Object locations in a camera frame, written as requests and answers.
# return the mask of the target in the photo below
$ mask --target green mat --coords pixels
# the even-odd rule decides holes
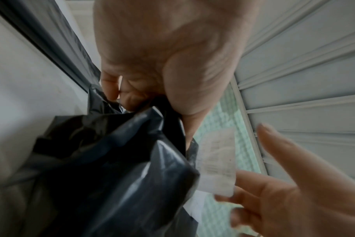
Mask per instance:
[[[260,173],[256,155],[231,85],[227,87],[219,103],[205,118],[194,138],[199,143],[205,133],[230,127],[235,129],[237,168]],[[199,237],[232,237],[238,236],[239,233],[247,233],[256,236],[257,234],[249,227],[241,228],[241,230],[234,230],[230,227],[229,213],[232,208],[238,206],[218,203],[213,195],[208,195],[205,199],[202,221],[198,226],[197,235]]]

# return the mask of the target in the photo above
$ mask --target black plastic bag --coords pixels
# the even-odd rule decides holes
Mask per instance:
[[[88,102],[88,115],[56,117],[0,186],[35,180],[21,236],[194,235],[197,223],[182,205],[199,177],[198,146],[182,155],[179,114],[166,98],[128,113],[95,85]]]

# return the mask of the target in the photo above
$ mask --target black bag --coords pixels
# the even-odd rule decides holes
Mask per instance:
[[[88,115],[57,116],[0,188],[34,180],[21,236],[194,236],[182,205],[198,145],[166,98],[127,112],[89,90]]]

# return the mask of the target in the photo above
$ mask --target human skin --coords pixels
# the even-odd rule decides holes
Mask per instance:
[[[260,2],[96,0],[105,95],[120,95],[131,111],[156,95],[167,96],[182,115],[189,144],[233,77]]]
[[[257,134],[296,184],[237,171],[234,196],[215,196],[243,206],[232,210],[231,226],[248,225],[264,237],[355,237],[355,181],[269,125]]]

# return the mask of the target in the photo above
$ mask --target checkered tablecloth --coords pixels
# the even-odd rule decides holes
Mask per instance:
[[[222,128],[235,129],[236,165],[238,169],[260,173],[256,155],[252,149],[250,139],[237,105],[235,96],[229,85],[215,108],[208,114],[198,129],[194,138],[200,141],[205,133]],[[205,199],[202,211],[202,222],[198,226],[198,237],[232,237],[241,233],[257,235],[249,227],[233,230],[229,225],[229,213],[238,205],[217,203],[213,195]]]

